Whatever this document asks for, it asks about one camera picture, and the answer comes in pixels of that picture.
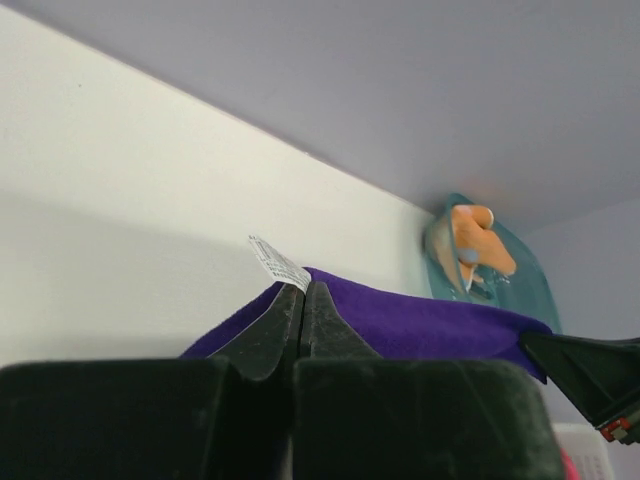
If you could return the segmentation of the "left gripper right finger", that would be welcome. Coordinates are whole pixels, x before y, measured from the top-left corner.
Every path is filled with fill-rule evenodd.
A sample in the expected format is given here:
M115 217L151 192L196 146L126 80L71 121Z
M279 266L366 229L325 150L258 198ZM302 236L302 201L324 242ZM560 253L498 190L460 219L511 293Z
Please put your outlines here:
M300 358L381 358L338 313L327 284L315 281L305 298L298 352Z

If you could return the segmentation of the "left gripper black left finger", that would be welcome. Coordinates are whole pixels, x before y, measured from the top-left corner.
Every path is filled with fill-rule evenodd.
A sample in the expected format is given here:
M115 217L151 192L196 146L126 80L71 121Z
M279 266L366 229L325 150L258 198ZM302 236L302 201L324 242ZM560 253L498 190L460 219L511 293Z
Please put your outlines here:
M266 311L209 356L248 381L290 381L299 355L305 294L284 284Z

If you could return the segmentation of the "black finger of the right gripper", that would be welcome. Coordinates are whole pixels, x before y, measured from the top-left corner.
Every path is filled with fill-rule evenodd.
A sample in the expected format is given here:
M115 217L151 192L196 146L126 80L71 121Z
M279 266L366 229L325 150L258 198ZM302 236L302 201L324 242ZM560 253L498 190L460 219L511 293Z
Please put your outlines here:
M639 442L639 340L526 332L519 345L608 442Z

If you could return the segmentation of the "purple towel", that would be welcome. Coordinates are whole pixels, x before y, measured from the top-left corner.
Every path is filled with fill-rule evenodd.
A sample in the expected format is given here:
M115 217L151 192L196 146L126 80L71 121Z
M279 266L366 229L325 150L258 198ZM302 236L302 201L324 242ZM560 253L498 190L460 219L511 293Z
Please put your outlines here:
M338 313L383 359L504 360L544 381L545 373L519 346L524 332L549 333L543 323L509 311L377 290L314 268L281 273L255 299L196 340L184 352L207 358L261 314L284 284L305 294L312 281L327 284Z

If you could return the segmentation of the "pink towel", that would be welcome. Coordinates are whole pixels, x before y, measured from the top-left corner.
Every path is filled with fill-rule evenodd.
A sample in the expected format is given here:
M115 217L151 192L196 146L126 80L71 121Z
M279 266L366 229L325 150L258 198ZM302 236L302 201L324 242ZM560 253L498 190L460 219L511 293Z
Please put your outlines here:
M564 449L561 450L561 456L562 456L563 465L564 465L565 479L580 480L581 477L580 477L579 471L577 470L574 462L572 461L572 459Z

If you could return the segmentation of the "white perforated basket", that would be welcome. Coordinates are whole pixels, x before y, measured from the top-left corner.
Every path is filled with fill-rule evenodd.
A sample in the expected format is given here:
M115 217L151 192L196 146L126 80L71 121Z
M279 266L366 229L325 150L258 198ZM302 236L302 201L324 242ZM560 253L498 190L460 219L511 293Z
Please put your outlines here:
M580 480L614 480L604 440L588 426L575 423L552 425L560 449L564 449L577 470Z

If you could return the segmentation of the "orange towel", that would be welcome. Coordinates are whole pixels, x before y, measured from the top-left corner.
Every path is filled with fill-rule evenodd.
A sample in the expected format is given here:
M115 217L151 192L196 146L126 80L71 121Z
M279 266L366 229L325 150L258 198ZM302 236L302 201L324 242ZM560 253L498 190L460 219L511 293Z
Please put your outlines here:
M495 216L481 205L454 205L429 234L435 260L454 288L469 293L474 282L482 282L476 274L479 266L511 276L517 264L493 230Z

